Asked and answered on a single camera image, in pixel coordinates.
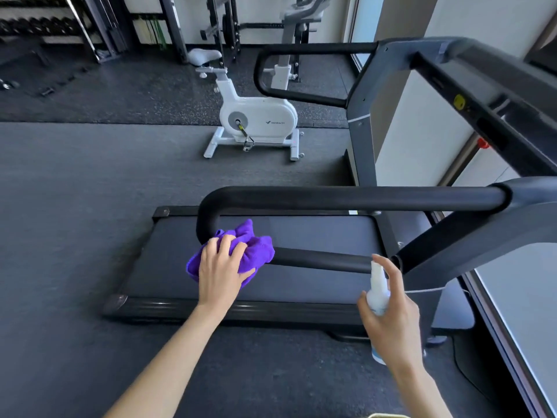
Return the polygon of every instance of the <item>white exercise bike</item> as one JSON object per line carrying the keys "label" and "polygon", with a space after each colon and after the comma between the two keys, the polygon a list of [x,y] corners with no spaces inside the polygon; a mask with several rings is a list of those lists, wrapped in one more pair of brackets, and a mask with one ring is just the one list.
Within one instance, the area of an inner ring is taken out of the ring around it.
{"label": "white exercise bike", "polygon": [[[309,23],[321,21],[323,12],[331,1],[304,0],[290,6],[281,15],[284,25],[282,43],[292,43],[297,26],[309,26]],[[204,59],[203,52],[213,53],[212,57],[219,53],[215,50],[202,49],[192,50],[191,53],[194,51],[197,51],[199,56],[196,62],[191,61],[195,66],[206,63],[199,64],[199,61]],[[220,92],[223,99],[219,114],[221,126],[214,132],[203,154],[205,158],[211,158],[219,145],[241,145],[247,152],[260,144],[289,147],[292,161],[303,157],[303,153],[300,153],[300,136],[303,136],[303,132],[296,128],[298,114],[289,101],[279,98],[238,96],[232,80],[227,76],[226,68],[199,67],[196,71],[201,77],[206,77],[208,73],[216,75],[215,91]],[[272,88],[286,90],[292,78],[290,56],[281,55],[278,64],[273,69],[265,69],[265,72],[272,74]]]}

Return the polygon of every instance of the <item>purple microfiber towel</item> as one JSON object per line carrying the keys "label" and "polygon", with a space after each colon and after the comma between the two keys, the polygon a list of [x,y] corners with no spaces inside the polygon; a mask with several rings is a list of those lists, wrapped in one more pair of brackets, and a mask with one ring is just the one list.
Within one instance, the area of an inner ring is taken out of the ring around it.
{"label": "purple microfiber towel", "polygon": [[[246,251],[242,259],[240,260],[240,267],[238,268],[238,273],[245,273],[251,269],[255,269],[255,273],[249,276],[246,280],[242,282],[242,287],[247,285],[254,275],[257,274],[257,270],[268,262],[271,262],[275,256],[275,250],[273,249],[273,243],[270,236],[260,236],[254,235],[254,222],[251,219],[247,219],[244,223],[236,227],[234,230],[219,230],[215,234],[218,238],[217,249],[220,249],[220,241],[224,235],[234,235],[236,239],[230,244],[229,255],[232,254],[236,245],[239,242],[244,242],[247,244]],[[199,265],[201,263],[201,252],[205,248],[204,244],[198,253],[196,253],[188,261],[185,266],[186,271],[193,278],[193,280],[199,282]]]}

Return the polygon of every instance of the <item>white spray bottle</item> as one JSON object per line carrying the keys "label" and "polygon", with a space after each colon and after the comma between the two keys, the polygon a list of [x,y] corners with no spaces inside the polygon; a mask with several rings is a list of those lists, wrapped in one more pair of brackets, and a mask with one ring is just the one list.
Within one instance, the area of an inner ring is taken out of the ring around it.
{"label": "white spray bottle", "polygon": [[[366,300],[368,301],[369,308],[373,311],[376,316],[382,316],[389,305],[390,290],[387,286],[387,281],[385,277],[385,270],[383,266],[372,261],[372,287],[366,295]],[[377,351],[372,345],[372,356],[380,364],[385,365],[385,362],[381,359]]]}

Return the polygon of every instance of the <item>treadmill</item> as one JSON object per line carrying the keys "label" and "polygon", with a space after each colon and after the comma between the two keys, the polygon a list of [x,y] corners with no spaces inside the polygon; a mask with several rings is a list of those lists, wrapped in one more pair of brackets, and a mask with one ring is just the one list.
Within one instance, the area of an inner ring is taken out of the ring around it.
{"label": "treadmill", "polygon": [[[269,88],[272,55],[370,54],[346,99]],[[370,106],[386,77],[417,71],[521,176],[489,187],[378,187]],[[161,206],[134,268],[104,305],[109,318],[185,320],[198,286],[185,264],[217,229],[246,218],[270,235],[275,257],[240,291],[224,324],[365,334],[355,306],[369,288],[370,255],[392,258],[420,307],[423,343],[471,328],[461,275],[512,250],[557,241],[557,80],[466,38],[275,44],[254,69],[259,91],[346,110],[353,187],[226,187],[197,206]],[[505,97],[508,115],[489,107]],[[438,220],[433,212],[450,211]]]}

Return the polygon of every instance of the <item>treadmill belt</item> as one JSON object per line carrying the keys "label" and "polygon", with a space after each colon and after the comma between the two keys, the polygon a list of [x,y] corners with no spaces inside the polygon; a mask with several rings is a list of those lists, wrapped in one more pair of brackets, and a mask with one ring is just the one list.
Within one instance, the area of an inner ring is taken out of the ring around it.
{"label": "treadmill belt", "polygon": [[[246,219],[223,216],[219,224],[235,228]],[[200,247],[196,220],[196,216],[159,220],[120,292],[138,298],[197,299],[197,283],[185,272],[187,261]],[[368,216],[255,216],[252,220],[255,233],[270,235],[275,246],[384,254],[375,221]],[[366,274],[266,265],[240,291],[238,300],[353,305],[367,289]]]}

